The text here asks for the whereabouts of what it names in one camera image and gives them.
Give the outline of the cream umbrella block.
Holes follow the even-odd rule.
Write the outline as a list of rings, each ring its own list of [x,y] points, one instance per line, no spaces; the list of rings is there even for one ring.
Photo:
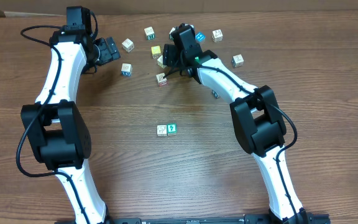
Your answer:
[[[213,94],[213,96],[214,96],[216,99],[219,98],[219,95],[218,95],[214,90],[213,90],[211,93]]]
[[[232,57],[231,63],[234,68],[241,67],[244,64],[244,59],[241,54],[234,55]]]

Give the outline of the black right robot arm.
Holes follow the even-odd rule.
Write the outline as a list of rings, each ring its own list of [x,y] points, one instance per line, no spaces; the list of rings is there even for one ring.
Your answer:
[[[241,80],[222,61],[200,47],[191,50],[165,44],[163,64],[170,73],[188,72],[229,103],[236,139],[256,160],[269,197],[271,223],[307,223],[308,216],[296,196],[285,161],[286,124],[293,121],[279,108],[273,90]]]

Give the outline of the green H wooden block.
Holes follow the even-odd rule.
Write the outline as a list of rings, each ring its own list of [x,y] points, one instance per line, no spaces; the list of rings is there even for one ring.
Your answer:
[[[155,32],[152,27],[146,27],[144,32],[147,40],[153,40],[155,38]]]

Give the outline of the cream block red letter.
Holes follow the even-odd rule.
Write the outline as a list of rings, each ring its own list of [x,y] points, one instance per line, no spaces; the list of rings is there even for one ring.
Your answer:
[[[156,75],[157,83],[159,86],[164,86],[167,84],[167,78],[165,77],[164,73],[159,73]]]

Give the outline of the blue letter cream block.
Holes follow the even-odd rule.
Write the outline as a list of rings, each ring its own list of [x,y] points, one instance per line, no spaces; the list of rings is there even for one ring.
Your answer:
[[[132,65],[129,63],[123,63],[121,67],[121,73],[124,76],[131,76],[132,75]]]

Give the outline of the blue top wooden block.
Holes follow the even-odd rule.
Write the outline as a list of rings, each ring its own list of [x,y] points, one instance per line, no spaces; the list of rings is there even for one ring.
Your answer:
[[[202,32],[199,32],[195,35],[195,40],[197,43],[202,44],[205,41],[206,37]]]

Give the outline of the yellow S wooden block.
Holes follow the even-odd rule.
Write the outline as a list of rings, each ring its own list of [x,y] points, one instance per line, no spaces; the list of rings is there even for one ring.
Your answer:
[[[161,68],[165,68],[166,65],[163,64],[163,55],[159,56],[159,58],[157,59],[157,64],[158,66],[160,66]]]

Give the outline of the yellow top wooden block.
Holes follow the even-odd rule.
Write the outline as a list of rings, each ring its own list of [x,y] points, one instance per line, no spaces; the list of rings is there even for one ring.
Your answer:
[[[152,58],[157,59],[161,56],[162,51],[159,45],[151,47]]]

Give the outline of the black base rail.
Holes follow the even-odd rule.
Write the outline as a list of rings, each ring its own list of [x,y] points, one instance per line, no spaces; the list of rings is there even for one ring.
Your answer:
[[[302,214],[298,223],[330,224],[328,214],[315,215],[313,213]],[[104,223],[111,224],[268,224],[268,223],[297,223],[295,218],[285,222],[273,220],[270,215],[244,215],[243,217],[214,217],[214,218],[167,218],[149,219],[140,218],[115,218],[108,219]]]

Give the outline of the cream block with drawing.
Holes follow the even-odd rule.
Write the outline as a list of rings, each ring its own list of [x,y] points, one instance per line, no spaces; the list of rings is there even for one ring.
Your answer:
[[[223,40],[223,33],[221,29],[212,31],[213,42],[220,42]]]

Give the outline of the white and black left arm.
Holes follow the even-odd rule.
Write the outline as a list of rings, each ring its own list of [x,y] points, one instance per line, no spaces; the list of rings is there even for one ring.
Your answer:
[[[59,42],[45,85],[21,119],[34,157],[61,182],[75,213],[74,223],[112,223],[90,172],[91,136],[76,106],[81,74],[90,54],[82,44]]]

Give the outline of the green top wooden block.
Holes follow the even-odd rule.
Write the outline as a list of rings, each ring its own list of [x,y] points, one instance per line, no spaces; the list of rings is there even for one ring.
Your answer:
[[[177,125],[175,123],[167,124],[167,135],[173,136],[177,134]]]

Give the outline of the small cream block far left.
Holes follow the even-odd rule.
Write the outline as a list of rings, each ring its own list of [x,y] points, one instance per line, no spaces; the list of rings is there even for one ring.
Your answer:
[[[131,52],[134,49],[134,43],[130,39],[126,39],[122,42],[122,47],[126,52]]]

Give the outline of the green R wooden block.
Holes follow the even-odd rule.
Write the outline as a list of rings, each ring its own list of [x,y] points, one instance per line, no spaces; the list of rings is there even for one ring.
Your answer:
[[[167,125],[157,125],[157,136],[158,137],[167,136]]]

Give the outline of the teal letter wooden block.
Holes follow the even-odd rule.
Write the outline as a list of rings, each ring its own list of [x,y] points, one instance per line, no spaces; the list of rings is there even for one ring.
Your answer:
[[[172,27],[172,29],[170,30],[170,32],[169,32],[169,39],[170,39],[170,40],[173,40],[172,33],[173,33],[175,30],[176,30],[175,27]]]

